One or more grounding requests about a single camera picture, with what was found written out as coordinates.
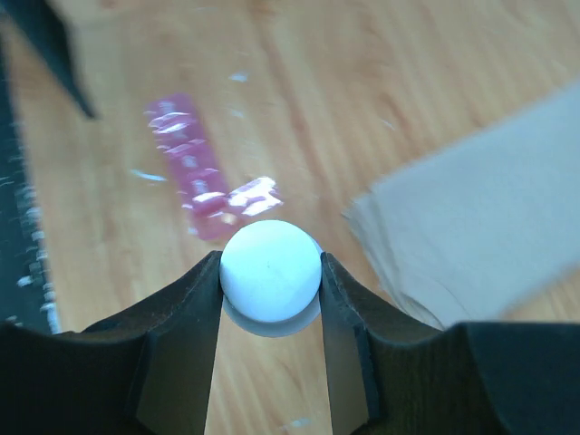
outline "black ruler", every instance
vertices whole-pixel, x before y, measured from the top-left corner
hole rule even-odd
[[[0,322],[57,334],[60,325],[39,226],[42,211],[27,181],[5,67],[0,39]]]

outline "ping pong ball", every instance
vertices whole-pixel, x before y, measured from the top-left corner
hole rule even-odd
[[[258,221],[227,242],[219,278],[231,307],[250,322],[283,323],[298,318],[317,299],[320,248],[299,227],[280,220]]]

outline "wood grain surface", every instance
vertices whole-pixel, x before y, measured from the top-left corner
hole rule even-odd
[[[580,73],[576,0],[53,2],[97,121],[3,28],[64,329],[223,246],[189,234],[142,114],[150,101],[189,93],[231,186],[276,179],[285,205],[268,216],[308,231],[384,296],[342,210],[381,175]],[[580,275],[508,317],[580,320]],[[224,315],[206,433],[330,432],[320,320],[274,340]]]

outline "pink plastic strip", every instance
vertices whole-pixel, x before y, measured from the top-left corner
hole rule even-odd
[[[229,192],[218,160],[188,95],[178,93],[151,103],[150,118],[158,149],[179,184],[182,207],[190,211],[199,238],[231,234],[249,218],[282,204],[276,183],[268,177]]]

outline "black object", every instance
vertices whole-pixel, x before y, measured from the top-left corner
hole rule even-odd
[[[203,434],[219,259],[82,333],[0,324],[0,433]]]
[[[82,333],[0,324],[0,431],[202,434],[218,337],[220,253]],[[580,325],[441,333],[323,254],[334,435],[578,434]]]
[[[0,12],[12,18],[64,89],[90,118],[95,112],[74,76],[73,58],[63,20],[46,0],[0,0]]]
[[[580,434],[580,325],[463,323],[442,333],[323,256],[334,435],[363,424],[357,434]]]
[[[24,150],[16,135],[0,39],[0,321],[58,333],[35,196],[26,182]]]

